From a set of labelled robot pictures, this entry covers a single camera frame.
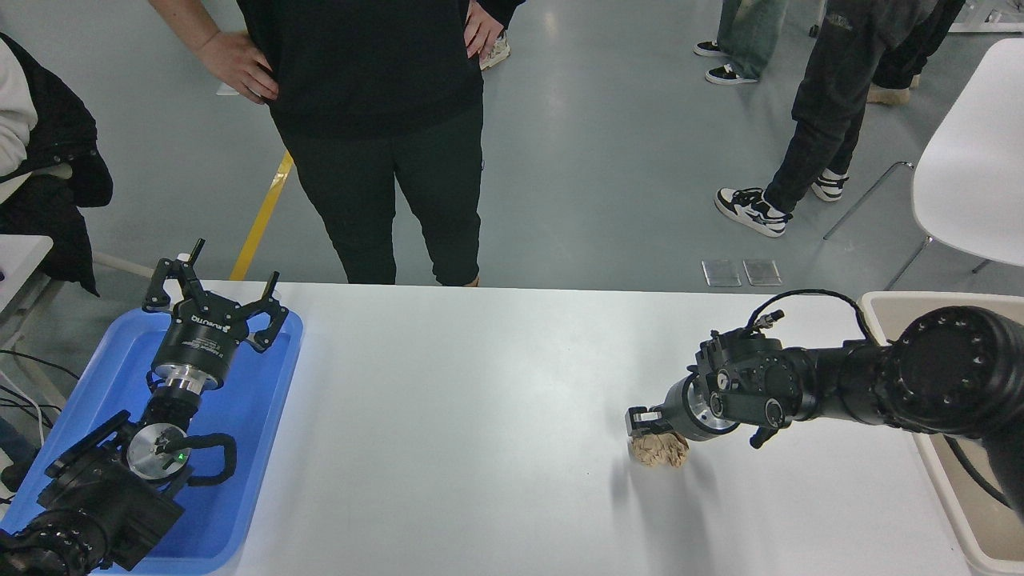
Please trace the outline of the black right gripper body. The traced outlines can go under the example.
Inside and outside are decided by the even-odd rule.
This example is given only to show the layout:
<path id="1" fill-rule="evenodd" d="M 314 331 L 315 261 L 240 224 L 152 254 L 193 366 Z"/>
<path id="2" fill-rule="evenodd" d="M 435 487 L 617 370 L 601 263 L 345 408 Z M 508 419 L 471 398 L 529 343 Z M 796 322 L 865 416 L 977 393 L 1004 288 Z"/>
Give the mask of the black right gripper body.
<path id="1" fill-rule="evenodd" d="M 703 442 L 717 437 L 717 429 L 713 427 L 717 419 L 707 404 L 701 387 L 695 382 L 696 375 L 689 374 L 673 384 L 662 402 L 659 412 L 673 431 L 687 440 Z"/>

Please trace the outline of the person's left hand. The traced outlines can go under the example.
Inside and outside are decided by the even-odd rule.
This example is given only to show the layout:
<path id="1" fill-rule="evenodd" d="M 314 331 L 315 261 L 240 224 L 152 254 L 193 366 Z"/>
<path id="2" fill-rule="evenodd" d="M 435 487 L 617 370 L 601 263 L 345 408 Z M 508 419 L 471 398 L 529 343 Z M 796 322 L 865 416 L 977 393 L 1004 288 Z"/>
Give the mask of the person's left hand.
<path id="1" fill-rule="evenodd" d="M 504 26 L 490 16 L 476 1 L 471 1 L 464 23 L 463 37 L 468 58 L 484 58 L 493 51 Z"/>

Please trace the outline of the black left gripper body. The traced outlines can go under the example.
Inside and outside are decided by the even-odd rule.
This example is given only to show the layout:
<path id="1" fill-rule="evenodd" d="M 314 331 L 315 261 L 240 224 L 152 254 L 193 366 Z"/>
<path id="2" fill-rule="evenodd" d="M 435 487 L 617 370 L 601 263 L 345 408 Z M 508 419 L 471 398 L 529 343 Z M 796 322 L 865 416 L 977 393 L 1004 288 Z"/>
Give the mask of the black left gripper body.
<path id="1" fill-rule="evenodd" d="M 240 308 L 227 298 L 212 298 L 205 305 L 194 298 L 177 302 L 151 371 L 168 379 L 173 367 L 190 366 L 205 373 L 208 382 L 224 382 L 234 351 L 249 333 Z"/>

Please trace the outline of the person's right hand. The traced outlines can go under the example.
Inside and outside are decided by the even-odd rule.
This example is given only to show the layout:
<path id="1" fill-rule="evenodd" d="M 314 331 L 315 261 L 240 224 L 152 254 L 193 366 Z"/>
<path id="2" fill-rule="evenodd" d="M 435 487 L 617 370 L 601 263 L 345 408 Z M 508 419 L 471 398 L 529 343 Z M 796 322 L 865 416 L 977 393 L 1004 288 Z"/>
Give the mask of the person's right hand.
<path id="1" fill-rule="evenodd" d="M 248 33 L 219 30 L 202 40 L 195 55 L 213 76 L 249 101 L 278 99 L 278 81 L 271 76 L 270 63 Z"/>

